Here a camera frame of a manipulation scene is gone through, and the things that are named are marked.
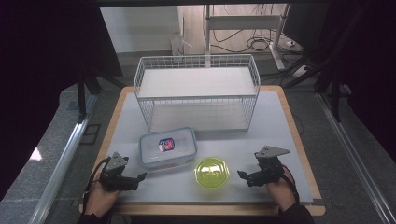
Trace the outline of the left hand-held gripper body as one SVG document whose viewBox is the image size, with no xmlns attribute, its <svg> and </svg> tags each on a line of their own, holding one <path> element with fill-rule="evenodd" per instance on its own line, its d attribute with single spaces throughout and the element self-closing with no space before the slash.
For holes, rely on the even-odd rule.
<svg viewBox="0 0 396 224">
<path fill-rule="evenodd" d="M 101 171 L 99 182 L 106 190 L 126 190 L 122 172 L 128 160 L 128 157 L 122 157 L 118 152 L 114 152 L 111 157 L 105 159 L 105 166 Z"/>
</svg>

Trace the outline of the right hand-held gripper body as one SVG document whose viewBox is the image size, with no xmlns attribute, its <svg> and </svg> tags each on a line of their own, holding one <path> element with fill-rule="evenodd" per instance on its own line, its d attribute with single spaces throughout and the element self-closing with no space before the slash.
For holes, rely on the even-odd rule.
<svg viewBox="0 0 396 224">
<path fill-rule="evenodd" d="M 255 153 L 258 165 L 261 168 L 255 176 L 258 186 L 274 183 L 280 179 L 284 171 L 278 157 L 289 153 L 288 149 L 270 146 L 264 146 L 259 152 Z"/>
</svg>

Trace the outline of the clear lidded food container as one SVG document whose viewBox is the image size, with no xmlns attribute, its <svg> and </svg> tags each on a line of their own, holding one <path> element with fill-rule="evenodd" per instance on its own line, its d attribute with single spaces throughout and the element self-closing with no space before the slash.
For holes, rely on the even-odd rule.
<svg viewBox="0 0 396 224">
<path fill-rule="evenodd" d="M 143 135 L 139 140 L 141 164 L 149 170 L 185 165 L 197 153 L 194 130 L 181 128 Z"/>
</svg>

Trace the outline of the green translucent bowl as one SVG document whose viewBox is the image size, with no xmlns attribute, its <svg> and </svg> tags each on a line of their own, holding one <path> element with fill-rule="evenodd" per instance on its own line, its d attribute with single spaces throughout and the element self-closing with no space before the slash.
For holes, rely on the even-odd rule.
<svg viewBox="0 0 396 224">
<path fill-rule="evenodd" d="M 195 165 L 194 174 L 197 184 L 206 189 L 222 187 L 230 176 L 226 162 L 216 157 L 200 160 Z"/>
</svg>

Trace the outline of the white wire storage rack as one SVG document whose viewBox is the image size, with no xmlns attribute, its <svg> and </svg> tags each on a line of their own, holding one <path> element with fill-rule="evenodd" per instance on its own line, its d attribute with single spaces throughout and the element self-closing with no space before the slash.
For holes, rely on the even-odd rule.
<svg viewBox="0 0 396 224">
<path fill-rule="evenodd" d="M 148 130 L 246 131 L 260 91 L 250 54 L 140 59 L 134 92 Z"/>
</svg>

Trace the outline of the person's left hand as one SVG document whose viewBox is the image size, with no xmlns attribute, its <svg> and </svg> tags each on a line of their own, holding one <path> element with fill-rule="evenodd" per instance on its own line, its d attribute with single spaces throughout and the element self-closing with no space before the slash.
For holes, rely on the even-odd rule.
<svg viewBox="0 0 396 224">
<path fill-rule="evenodd" d="M 85 208 L 85 215 L 103 217 L 115 204 L 120 191 L 107 191 L 100 182 L 94 182 Z"/>
</svg>

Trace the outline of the person's right hand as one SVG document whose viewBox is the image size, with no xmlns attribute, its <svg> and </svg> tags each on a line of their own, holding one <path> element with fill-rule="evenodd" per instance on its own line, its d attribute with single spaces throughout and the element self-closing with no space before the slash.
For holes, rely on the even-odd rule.
<svg viewBox="0 0 396 224">
<path fill-rule="evenodd" d="M 296 203 L 293 192 L 284 179 L 280 178 L 277 182 L 268 183 L 266 188 L 282 212 L 285 212 Z"/>
</svg>

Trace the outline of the wooden table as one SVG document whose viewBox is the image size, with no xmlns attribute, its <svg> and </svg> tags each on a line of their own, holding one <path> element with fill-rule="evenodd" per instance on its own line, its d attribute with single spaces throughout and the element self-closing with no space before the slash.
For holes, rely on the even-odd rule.
<svg viewBox="0 0 396 224">
<path fill-rule="evenodd" d="M 326 208 L 318 190 L 316 179 L 313 175 L 309 160 L 306 156 L 300 135 L 298 134 L 294 119 L 290 112 L 290 107 L 284 90 L 275 85 L 260 87 L 263 91 L 274 91 L 277 93 L 282 105 L 290 132 L 297 147 L 300 162 L 303 166 L 307 182 L 313 196 L 311 203 L 302 203 L 314 217 L 321 217 L 325 214 Z M 267 203 L 121 203 L 118 201 L 114 211 L 121 215 L 132 216 L 239 216 L 257 217 L 274 216 L 277 214 L 277 207 L 272 200 Z"/>
</svg>

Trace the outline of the black metal stand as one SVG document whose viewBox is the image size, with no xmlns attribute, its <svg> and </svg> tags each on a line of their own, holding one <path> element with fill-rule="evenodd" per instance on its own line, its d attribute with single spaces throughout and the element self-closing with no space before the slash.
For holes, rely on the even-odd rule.
<svg viewBox="0 0 396 224">
<path fill-rule="evenodd" d="M 340 122 L 339 115 L 339 99 L 340 99 L 340 77 L 337 70 L 333 71 L 332 74 L 332 101 L 331 101 L 331 112 L 332 116 L 335 118 L 337 122 Z"/>
<path fill-rule="evenodd" d="M 78 74 L 78 124 L 82 123 L 87 116 L 87 106 L 85 98 L 85 89 L 97 95 L 101 92 L 101 86 L 96 78 L 95 73 L 86 72 Z"/>
</svg>

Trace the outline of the white power strip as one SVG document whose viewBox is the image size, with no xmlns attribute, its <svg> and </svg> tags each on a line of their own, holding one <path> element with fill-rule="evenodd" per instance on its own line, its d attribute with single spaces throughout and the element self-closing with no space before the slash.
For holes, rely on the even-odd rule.
<svg viewBox="0 0 396 224">
<path fill-rule="evenodd" d="M 304 48 L 299 45 L 297 42 L 294 40 L 288 40 L 286 42 L 286 50 L 288 51 L 295 51 L 295 52 L 303 52 Z"/>
<path fill-rule="evenodd" d="M 303 75 L 305 72 L 307 72 L 308 70 L 310 70 L 311 67 L 308 65 L 302 65 L 299 69 L 297 69 L 294 73 L 293 73 L 293 77 L 297 78 L 300 77 L 301 75 Z"/>
</svg>

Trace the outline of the black curtain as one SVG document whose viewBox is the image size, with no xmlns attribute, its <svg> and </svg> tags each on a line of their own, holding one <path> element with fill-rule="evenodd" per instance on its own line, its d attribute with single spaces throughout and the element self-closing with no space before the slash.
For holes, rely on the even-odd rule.
<svg viewBox="0 0 396 224">
<path fill-rule="evenodd" d="M 356 116 L 396 162 L 396 0 L 332 0 L 321 31 L 333 48 L 354 12 L 366 5 L 339 56 L 340 81 Z"/>
<path fill-rule="evenodd" d="M 0 0 L 0 201 L 82 80 L 122 75 L 97 0 Z"/>
</svg>

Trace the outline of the aluminium floor rail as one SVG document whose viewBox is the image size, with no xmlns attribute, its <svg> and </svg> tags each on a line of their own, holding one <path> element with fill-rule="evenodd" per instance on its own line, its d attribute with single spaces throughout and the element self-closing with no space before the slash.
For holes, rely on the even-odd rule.
<svg viewBox="0 0 396 224">
<path fill-rule="evenodd" d="M 370 175 L 357 149 L 344 129 L 344 126 L 333 116 L 329 101 L 323 93 L 317 93 L 316 97 L 382 223 L 396 224 L 396 213 L 389 207 L 388 201 L 380 190 L 380 187 Z"/>
<path fill-rule="evenodd" d="M 45 224 L 50 209 L 55 201 L 56 195 L 64 181 L 67 170 L 74 158 L 79 141 L 85 132 L 88 122 L 92 116 L 92 111 L 97 101 L 97 96 L 91 95 L 86 103 L 86 115 L 79 121 L 71 132 L 71 135 L 64 147 L 58 163 L 39 199 L 35 211 L 33 212 L 28 224 Z"/>
</svg>

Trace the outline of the white metal desk frame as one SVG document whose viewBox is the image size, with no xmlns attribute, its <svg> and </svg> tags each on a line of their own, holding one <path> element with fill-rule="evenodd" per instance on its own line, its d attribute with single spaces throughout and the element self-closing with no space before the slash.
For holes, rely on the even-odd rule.
<svg viewBox="0 0 396 224">
<path fill-rule="evenodd" d="M 215 30 L 256 30 L 275 29 L 275 39 L 268 44 L 268 48 L 278 71 L 285 71 L 281 57 L 278 53 L 278 42 L 284 28 L 290 4 L 284 6 L 279 15 L 254 15 L 254 16 L 212 16 L 210 5 L 205 6 L 205 55 L 210 54 L 210 32 Z"/>
</svg>

